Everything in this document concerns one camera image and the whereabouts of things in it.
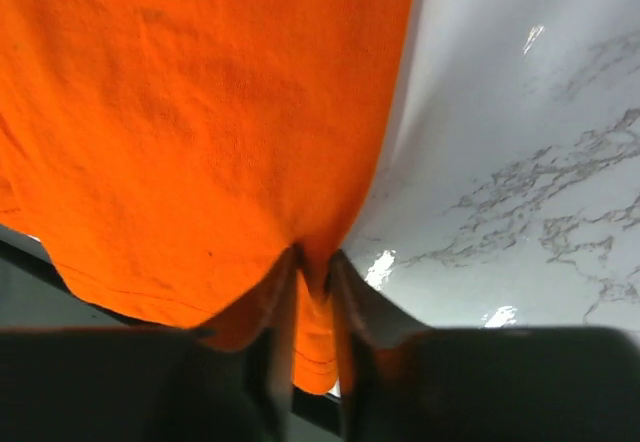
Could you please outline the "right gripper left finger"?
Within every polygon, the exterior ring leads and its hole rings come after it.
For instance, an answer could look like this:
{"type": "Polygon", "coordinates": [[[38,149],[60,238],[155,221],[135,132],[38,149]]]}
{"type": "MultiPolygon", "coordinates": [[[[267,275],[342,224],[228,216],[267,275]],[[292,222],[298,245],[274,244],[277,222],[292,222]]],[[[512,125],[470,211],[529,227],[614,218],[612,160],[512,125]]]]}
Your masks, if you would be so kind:
{"type": "Polygon", "coordinates": [[[299,253],[197,327],[1,334],[5,441],[282,441],[299,253]]]}

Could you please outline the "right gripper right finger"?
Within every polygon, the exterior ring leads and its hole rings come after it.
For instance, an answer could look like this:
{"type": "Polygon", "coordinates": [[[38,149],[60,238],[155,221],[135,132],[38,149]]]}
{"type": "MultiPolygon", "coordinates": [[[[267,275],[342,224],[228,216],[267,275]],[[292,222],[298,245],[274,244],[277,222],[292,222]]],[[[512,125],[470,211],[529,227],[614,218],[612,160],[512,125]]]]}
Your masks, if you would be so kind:
{"type": "Polygon", "coordinates": [[[639,347],[606,327],[434,328],[329,262],[348,441],[635,441],[639,347]]]}

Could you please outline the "orange t-shirt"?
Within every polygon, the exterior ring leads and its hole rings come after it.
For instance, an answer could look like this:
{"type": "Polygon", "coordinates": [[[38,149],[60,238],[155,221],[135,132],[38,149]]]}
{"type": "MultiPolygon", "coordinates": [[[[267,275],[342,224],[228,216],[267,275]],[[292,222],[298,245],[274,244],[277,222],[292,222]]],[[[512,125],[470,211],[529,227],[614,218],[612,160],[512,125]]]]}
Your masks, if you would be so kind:
{"type": "Polygon", "coordinates": [[[337,378],[327,263],[412,0],[1,0],[1,222],[82,300],[195,326],[304,250],[292,380],[337,378]]]}

